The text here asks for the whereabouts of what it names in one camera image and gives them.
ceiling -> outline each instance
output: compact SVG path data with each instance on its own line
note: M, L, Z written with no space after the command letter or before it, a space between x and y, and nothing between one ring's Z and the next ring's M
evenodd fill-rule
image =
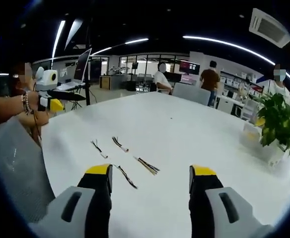
M263 74L273 70L272 65L242 50L182 38L184 35L192 35L246 47L274 62L286 64L290 72L290 43L280 49L249 32L254 7L273 16L290 31L290 5L276 0L254 0L252 4L246 1L234 2L182 0L171 4L171 1L163 0L20 1L14 6L12 15L0 16L0 61L50 58L59 23L66 20L56 57L81 54L84 50L73 47L88 43L93 52L117 46L103 52L103 55L145 52L188 54L189 51L198 51L237 62ZM65 49L72 22L77 18L84 21L83 25ZM128 40L139 38L149 40L124 45ZM286 86L290 90L290 80L286 80Z

green leaves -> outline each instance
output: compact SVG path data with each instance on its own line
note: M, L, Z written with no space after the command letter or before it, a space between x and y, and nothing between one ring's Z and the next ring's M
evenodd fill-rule
M258 102L264 106L258 117L265 119L260 143L266 146L277 139L280 145L286 147L285 151L290 150L290 106L283 95L265 95Z

brown shirt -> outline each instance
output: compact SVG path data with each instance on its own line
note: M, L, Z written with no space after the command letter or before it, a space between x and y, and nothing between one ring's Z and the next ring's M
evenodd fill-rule
M214 91L220 81L219 75L212 69L204 70L200 77L203 79L201 88L208 91Z

white wire tip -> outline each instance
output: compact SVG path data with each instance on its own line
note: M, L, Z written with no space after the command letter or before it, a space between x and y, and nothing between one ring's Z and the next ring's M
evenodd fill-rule
M128 152L128 148L124 148L123 146L120 147L124 152Z
M108 156L107 156L107 155L104 155L102 152L101 152L100 154L101 154L101 156L102 156L104 159L107 159L107 158L108 158Z

floor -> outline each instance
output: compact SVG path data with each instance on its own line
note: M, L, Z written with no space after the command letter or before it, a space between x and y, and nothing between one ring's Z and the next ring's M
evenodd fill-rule
M104 101L108 101L108 100L112 100L116 98L134 95L136 93L141 93L141 92L130 92L125 89L110 91L110 90L99 88L99 85L92 85L90 87L90 103L92 105L97 102L100 103L100 102L104 102ZM84 89L81 89L80 94L85 97ZM85 107L86 101L84 100L84 101L79 102L79 105L77 105L77 108L79 108L80 106ZM72 107L73 107L73 103L67 102L65 104L65 110L63 112L56 113L55 115L52 115L52 116L57 116L65 112L69 112L72 109Z

